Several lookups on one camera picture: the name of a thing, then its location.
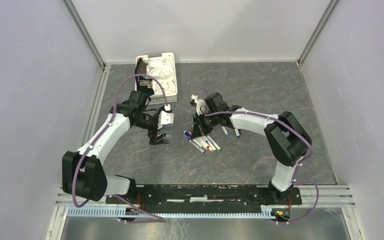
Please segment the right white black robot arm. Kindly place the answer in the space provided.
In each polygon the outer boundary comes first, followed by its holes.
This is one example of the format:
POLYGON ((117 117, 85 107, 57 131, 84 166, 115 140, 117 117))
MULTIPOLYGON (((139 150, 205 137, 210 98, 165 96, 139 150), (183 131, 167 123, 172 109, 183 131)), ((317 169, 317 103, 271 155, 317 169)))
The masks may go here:
POLYGON ((298 165, 314 151, 312 139, 291 112, 263 114, 239 105, 229 106, 218 92, 204 99, 193 94, 190 104, 196 108, 190 134, 192 139, 208 135, 216 126, 266 137, 277 161, 268 185, 269 199, 275 204, 282 204, 289 198, 298 165))

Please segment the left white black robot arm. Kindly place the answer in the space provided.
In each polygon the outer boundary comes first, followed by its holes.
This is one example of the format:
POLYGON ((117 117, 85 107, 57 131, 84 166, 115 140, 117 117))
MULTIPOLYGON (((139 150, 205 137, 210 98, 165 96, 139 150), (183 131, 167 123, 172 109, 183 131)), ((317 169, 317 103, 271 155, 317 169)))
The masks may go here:
POLYGON ((117 141, 138 127, 147 130, 150 145, 168 144, 166 134, 159 131, 174 122, 170 104, 155 114, 147 113, 151 97, 133 90, 127 100, 110 109, 104 124, 77 151, 67 151, 62 157, 62 190, 72 196, 97 202, 104 196, 117 195, 125 204, 137 198, 136 181, 121 175, 109 176, 104 162, 117 141))

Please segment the blue cap white marker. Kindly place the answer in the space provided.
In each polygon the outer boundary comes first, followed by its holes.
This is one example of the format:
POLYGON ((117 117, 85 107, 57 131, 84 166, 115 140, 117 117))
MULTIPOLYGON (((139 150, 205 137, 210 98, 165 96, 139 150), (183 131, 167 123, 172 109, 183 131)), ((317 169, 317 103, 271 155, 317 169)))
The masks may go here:
POLYGON ((235 133, 235 135, 236 135, 237 138, 240 138, 241 135, 242 135, 241 130, 238 129, 238 128, 235 128, 235 129, 234 129, 234 133, 235 133))

